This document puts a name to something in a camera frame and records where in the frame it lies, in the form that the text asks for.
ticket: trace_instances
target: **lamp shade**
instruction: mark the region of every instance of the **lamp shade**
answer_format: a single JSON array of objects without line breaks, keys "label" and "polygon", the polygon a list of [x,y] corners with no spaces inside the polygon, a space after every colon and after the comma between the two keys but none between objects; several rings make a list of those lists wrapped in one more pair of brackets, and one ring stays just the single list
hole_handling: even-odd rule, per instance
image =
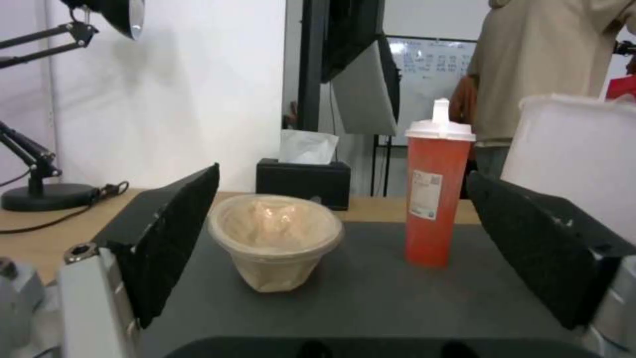
[{"label": "lamp shade", "polygon": [[117,31],[137,39],[144,27],[145,0],[61,0],[70,9],[87,6],[102,16]]}]

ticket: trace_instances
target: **orange cup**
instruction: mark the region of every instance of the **orange cup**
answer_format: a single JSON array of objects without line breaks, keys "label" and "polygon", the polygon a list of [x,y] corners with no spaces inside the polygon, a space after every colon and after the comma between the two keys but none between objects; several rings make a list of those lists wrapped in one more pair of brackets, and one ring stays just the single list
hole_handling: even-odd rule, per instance
[{"label": "orange cup", "polygon": [[448,265],[455,213],[471,143],[470,125],[448,120],[448,100],[435,101],[432,120],[414,122],[408,137],[406,259]]}]

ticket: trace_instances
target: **screw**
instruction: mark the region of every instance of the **screw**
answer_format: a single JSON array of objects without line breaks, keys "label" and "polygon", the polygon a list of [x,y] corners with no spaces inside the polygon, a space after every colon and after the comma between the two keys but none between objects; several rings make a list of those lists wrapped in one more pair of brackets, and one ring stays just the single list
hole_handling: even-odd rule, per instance
[{"label": "screw", "polygon": [[95,243],[81,243],[66,250],[64,262],[70,265],[97,255],[99,255],[99,249]]},{"label": "screw", "polygon": [[8,257],[0,257],[0,276],[13,280],[18,276],[18,268]]}]

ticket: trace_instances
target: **gray mat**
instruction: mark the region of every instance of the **gray mat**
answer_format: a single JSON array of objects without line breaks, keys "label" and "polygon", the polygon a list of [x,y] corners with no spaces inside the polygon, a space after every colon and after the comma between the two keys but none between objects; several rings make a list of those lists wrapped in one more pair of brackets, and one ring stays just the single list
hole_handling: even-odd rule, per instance
[{"label": "gray mat", "polygon": [[457,226],[447,269],[404,260],[403,224],[346,223],[309,281],[258,294],[203,230],[163,315],[141,337],[162,357],[211,336],[547,338],[572,341],[480,226]]}]

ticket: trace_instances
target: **jeans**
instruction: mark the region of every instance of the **jeans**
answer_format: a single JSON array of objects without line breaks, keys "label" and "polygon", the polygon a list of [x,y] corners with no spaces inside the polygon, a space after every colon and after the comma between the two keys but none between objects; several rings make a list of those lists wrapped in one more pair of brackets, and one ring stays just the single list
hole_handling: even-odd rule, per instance
[{"label": "jeans", "polygon": [[477,170],[490,178],[499,179],[510,147],[475,147]]}]

